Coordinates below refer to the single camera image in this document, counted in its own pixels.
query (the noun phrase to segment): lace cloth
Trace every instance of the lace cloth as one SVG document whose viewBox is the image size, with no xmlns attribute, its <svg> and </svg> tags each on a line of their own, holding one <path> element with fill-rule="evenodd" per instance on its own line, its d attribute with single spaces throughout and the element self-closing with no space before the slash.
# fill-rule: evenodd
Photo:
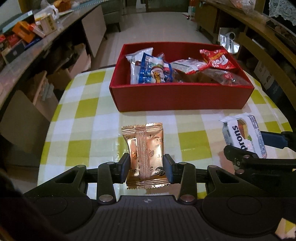
<svg viewBox="0 0 296 241">
<path fill-rule="evenodd" d="M 289 20 L 296 25 L 296 7 L 289 0 L 270 0 L 269 16 L 278 17 L 281 15 L 284 20 Z"/>
</svg>

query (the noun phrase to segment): crosshair symbol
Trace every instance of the crosshair symbol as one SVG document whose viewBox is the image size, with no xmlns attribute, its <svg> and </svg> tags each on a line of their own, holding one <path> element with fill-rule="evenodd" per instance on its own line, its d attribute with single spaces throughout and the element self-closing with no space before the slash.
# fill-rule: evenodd
<svg viewBox="0 0 296 241">
<path fill-rule="evenodd" d="M 150 203 L 150 202 L 152 202 L 152 200 L 150 198 L 146 198 L 146 199 L 144 199 L 144 202 L 145 203 Z"/>
</svg>

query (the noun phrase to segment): open red cardboard box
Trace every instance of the open red cardboard box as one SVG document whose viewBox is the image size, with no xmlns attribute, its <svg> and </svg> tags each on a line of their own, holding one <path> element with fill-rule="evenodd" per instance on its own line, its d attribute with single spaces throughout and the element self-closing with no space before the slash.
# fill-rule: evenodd
<svg viewBox="0 0 296 241">
<path fill-rule="evenodd" d="M 200 49 L 224 49 L 219 45 L 185 42 L 147 42 L 125 44 L 122 47 L 109 86 L 117 109 L 126 111 L 241 109 L 254 87 L 225 86 L 218 83 L 159 83 L 130 85 L 130 63 L 125 55 L 153 47 L 153 56 L 165 54 L 172 62 L 189 57 L 201 59 Z M 247 81 L 248 77 L 234 58 L 226 56 L 237 68 L 231 70 Z"/>
</svg>

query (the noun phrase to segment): gold snack packet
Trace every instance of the gold snack packet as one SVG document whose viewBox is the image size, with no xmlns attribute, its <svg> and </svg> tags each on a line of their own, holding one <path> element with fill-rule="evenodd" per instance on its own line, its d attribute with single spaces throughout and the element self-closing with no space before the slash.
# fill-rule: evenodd
<svg viewBox="0 0 296 241">
<path fill-rule="evenodd" d="M 162 162 L 162 123 L 124 126 L 121 132 L 131 156 L 127 188 L 158 188 L 169 185 Z"/>
</svg>

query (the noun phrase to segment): ribbed black surface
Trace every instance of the ribbed black surface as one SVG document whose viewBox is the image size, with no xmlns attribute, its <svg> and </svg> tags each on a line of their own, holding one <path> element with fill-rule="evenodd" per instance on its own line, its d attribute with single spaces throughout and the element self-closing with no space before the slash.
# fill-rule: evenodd
<svg viewBox="0 0 296 241">
<path fill-rule="evenodd" d="M 222 234 L 195 207 L 181 205 L 173 196 L 122 196 L 116 204 L 101 206 L 91 221 L 68 236 L 72 241 L 278 240 L 273 235 L 244 239 Z"/>
</svg>

